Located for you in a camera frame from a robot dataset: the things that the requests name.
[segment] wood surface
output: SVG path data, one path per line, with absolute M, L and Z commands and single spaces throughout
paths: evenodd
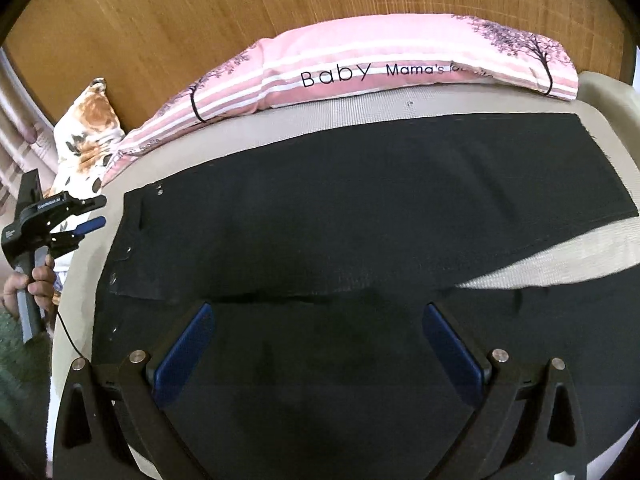
M 475 14 L 545 34 L 564 44 L 578 72 L 620 77 L 625 27 L 607 0 L 32 0 L 6 47 L 53 120 L 103 76 L 123 125 L 134 128 L 260 38 L 393 12 Z

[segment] pink fabric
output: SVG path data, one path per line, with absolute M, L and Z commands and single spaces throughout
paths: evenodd
M 158 146 L 223 118 L 402 86 L 478 80 L 566 100 L 575 99 L 578 89 L 575 68 L 557 41 L 489 20 L 389 14 L 316 23 L 257 41 L 174 96 L 122 140 L 104 182 Z

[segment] metal pin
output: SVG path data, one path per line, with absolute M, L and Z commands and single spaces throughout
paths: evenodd
M 73 370 L 77 372 L 79 370 L 82 370 L 85 364 L 86 364 L 86 360 L 84 358 L 79 357 L 78 359 L 74 359 L 74 361 L 71 363 L 71 367 L 73 368 Z
M 507 351 L 503 350 L 502 348 L 496 348 L 493 352 L 491 352 L 491 355 L 499 363 L 505 363 L 509 360 L 509 354 L 507 354 Z
M 564 370 L 566 368 L 564 361 L 562 361 L 562 359 L 559 357 L 554 357 L 553 359 L 551 359 L 551 365 L 556 370 Z
M 134 350 L 129 354 L 129 361 L 133 364 L 141 363 L 146 358 L 146 354 L 144 350 Z

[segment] wooden panel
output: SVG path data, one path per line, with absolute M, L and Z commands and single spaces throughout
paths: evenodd
M 104 76 L 132 128 L 259 38 L 390 12 L 475 14 L 561 41 L 579 72 L 620 75 L 624 27 L 607 0 L 32 0 L 6 44 L 54 119 Z

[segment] black tree trunk print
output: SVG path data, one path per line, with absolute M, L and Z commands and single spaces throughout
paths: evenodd
M 557 61 L 563 64 L 570 64 L 571 59 L 564 48 L 556 40 L 534 34 L 526 30 L 517 30 L 500 23 L 483 20 L 476 16 L 457 16 L 459 20 L 465 20 L 471 24 L 474 32 L 481 34 L 483 38 L 489 40 L 491 44 L 501 54 L 516 57 L 518 53 L 537 59 L 545 69 L 549 78 L 549 88 L 545 95 L 551 93 L 554 80 L 551 77 L 549 63 Z
M 251 50 L 252 48 L 255 48 L 255 46 L 256 46 L 256 43 L 252 44 L 251 46 L 247 47 L 245 50 L 243 50 L 237 56 L 233 56 L 228 61 L 225 61 L 222 65 L 219 65 L 219 66 L 215 67 L 213 70 L 210 70 L 204 76 L 202 76 L 200 79 L 198 79 L 197 81 L 195 81 L 192 84 L 190 84 L 189 86 L 187 86 L 187 88 L 185 88 L 181 92 L 178 92 L 175 96 L 173 96 L 171 99 L 169 99 L 167 102 L 165 102 L 164 105 L 162 105 L 162 107 L 156 112 L 154 117 L 163 116 L 165 114 L 165 112 L 175 102 L 179 101 L 185 95 L 188 95 L 190 97 L 190 99 L 191 99 L 191 107 L 193 108 L 193 111 L 194 111 L 194 113 L 196 115 L 196 118 L 201 123 L 205 123 L 206 121 L 199 115 L 198 110 L 196 109 L 196 104 L 195 104 L 195 93 L 196 93 L 196 90 L 202 88 L 204 86 L 204 84 L 209 79 L 211 79 L 212 77 L 215 77 L 216 79 L 220 79 L 220 77 L 225 75 L 225 74 L 231 75 L 236 70 L 237 66 L 240 66 L 243 62 L 249 61 L 251 59 L 251 57 L 249 56 L 249 50 Z

